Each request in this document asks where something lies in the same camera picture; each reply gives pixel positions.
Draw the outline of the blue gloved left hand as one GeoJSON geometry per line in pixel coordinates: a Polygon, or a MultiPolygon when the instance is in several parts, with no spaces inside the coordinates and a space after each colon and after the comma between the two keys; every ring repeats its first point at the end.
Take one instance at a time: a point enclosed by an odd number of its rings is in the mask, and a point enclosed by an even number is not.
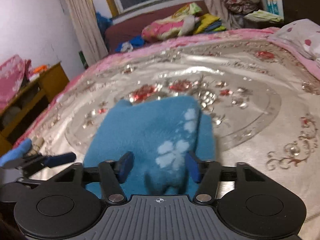
{"type": "Polygon", "coordinates": [[[21,142],[16,148],[8,151],[6,154],[0,158],[0,166],[3,166],[9,161],[18,159],[27,154],[32,148],[32,141],[29,138],[26,138],[21,142]]]}

